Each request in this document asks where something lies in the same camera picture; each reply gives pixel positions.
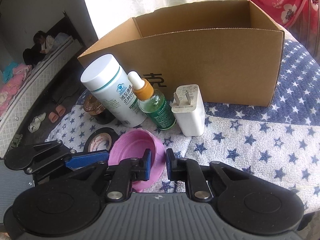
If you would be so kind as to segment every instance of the gray ribbed panel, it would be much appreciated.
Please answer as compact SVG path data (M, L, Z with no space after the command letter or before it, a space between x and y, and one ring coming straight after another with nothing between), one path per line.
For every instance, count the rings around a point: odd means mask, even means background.
M24 171L12 171L0 160L0 225L7 209L12 206L15 198L23 191L33 187L32 175Z
M98 220L71 236L41 238L25 233L19 240L301 240L294 232L278 237L253 236L223 220L209 204L196 203L185 193L133 193L123 203L109 204Z

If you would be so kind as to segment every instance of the barcode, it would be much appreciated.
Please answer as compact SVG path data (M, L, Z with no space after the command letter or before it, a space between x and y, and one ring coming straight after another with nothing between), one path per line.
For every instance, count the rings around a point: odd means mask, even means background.
M121 121L123 124L127 124L127 125L129 125L130 124L130 122L128 121L128 120L124 120L124 121Z

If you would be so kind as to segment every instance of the person's black hair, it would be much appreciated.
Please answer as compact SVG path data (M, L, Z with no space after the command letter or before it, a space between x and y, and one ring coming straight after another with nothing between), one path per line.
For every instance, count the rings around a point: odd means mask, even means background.
M48 35L47 35L45 32L43 32L43 31L38 31L38 32L35 34L35 36L33 36L33 42L34 42L34 43L37 43L38 40L41 38L41 36L43 36L44 38L46 38Z

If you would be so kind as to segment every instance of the blue fabric with white stars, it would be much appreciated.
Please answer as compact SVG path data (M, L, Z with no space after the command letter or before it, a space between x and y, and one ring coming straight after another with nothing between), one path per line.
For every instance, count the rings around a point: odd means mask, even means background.
M47 140L61 139L69 148L82 151L88 137L103 126L119 135L132 129L116 119L108 125L97 124L82 107L88 94L85 91L81 95ZM202 136L186 137L177 124L162 131L149 119L138 127L162 140L177 158L191 158L200 165L213 160L224 162L291 190L303 201L305 213L320 208L320 67L300 43L284 43L270 107L220 103L204 106ZM144 190L183 191L182 182L167 179L166 168L159 180Z

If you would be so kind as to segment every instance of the pink lid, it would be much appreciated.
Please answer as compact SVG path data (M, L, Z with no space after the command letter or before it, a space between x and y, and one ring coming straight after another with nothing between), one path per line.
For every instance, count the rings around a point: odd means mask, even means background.
M152 154L150 179L134 181L132 187L137 192L142 192L160 178L165 167L165 149L162 142L146 130L133 129L121 135L115 142L108 160L109 165L117 165L127 158L142 158L146 149L151 149Z

